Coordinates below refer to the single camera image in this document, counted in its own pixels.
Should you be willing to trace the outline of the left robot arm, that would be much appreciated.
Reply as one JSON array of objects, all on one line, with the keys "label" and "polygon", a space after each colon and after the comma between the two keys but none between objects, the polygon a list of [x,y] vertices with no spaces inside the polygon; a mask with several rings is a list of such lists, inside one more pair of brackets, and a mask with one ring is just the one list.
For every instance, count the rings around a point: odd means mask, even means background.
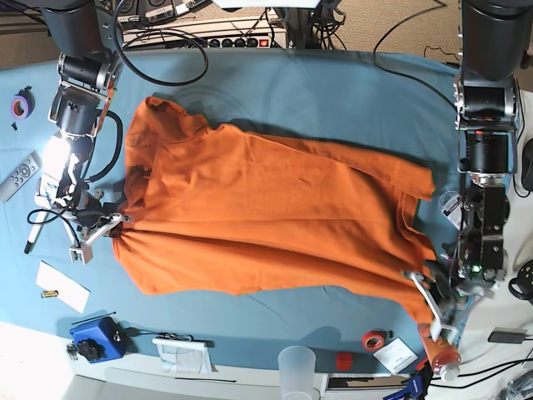
[{"label": "left robot arm", "polygon": [[451,330],[458,297],[488,296],[506,274],[505,180],[516,173],[521,101],[515,74],[532,29],[530,1],[461,2],[462,60],[454,84],[456,129],[465,137],[460,227],[450,260],[406,272],[420,296],[408,312],[418,323]]}]

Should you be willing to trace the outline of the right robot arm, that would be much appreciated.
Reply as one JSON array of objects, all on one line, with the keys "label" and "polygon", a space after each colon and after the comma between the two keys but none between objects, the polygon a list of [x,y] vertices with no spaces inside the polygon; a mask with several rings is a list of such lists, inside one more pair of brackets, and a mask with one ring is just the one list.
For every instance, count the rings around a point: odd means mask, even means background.
[{"label": "right robot arm", "polygon": [[[110,111],[123,64],[122,27],[113,13],[94,1],[43,1],[37,5],[56,42],[59,83],[48,113],[57,128],[42,155],[42,176],[34,196],[38,208],[28,214],[30,253],[48,223],[62,220],[74,260],[87,261],[92,243],[128,217],[101,202],[90,184],[115,166],[122,148],[123,124]],[[116,123],[116,146],[101,172],[89,175],[97,134],[106,118]]]}]

